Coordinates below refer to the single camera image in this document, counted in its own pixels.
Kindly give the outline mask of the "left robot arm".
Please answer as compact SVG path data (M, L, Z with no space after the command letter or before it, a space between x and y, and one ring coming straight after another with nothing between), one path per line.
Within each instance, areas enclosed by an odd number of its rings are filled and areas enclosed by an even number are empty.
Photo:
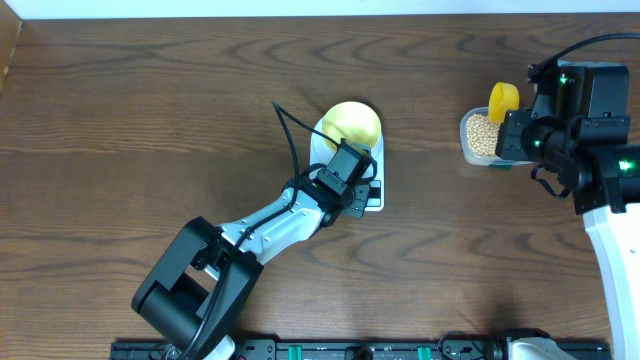
M361 217L370 191L365 173L376 166L368 146L342 140L329 163L288 181L261 210L221 225L189 221L134 294L132 309L181 358L230 358L228 333L265 264L342 214Z

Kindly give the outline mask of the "yellow bowl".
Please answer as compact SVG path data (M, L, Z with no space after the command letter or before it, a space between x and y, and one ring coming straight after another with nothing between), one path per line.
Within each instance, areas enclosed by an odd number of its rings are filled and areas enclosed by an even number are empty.
M377 113L368 105L347 101L328 110L322 118L322 133L339 143L343 138L373 148L378 143L382 126Z

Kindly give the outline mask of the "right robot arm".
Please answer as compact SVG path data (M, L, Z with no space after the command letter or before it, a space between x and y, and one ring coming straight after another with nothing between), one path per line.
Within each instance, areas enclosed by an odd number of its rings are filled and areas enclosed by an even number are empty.
M495 153L556 174L596 252L617 359L639 356L639 148L628 142L629 71L606 62L532 65L530 108L509 110Z

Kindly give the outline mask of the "yellow measuring scoop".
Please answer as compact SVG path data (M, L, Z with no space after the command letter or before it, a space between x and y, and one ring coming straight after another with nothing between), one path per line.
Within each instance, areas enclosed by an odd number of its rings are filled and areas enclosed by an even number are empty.
M510 110L517 110L520 94L515 85L498 82L494 85L488 104L488 119L491 123L501 124Z

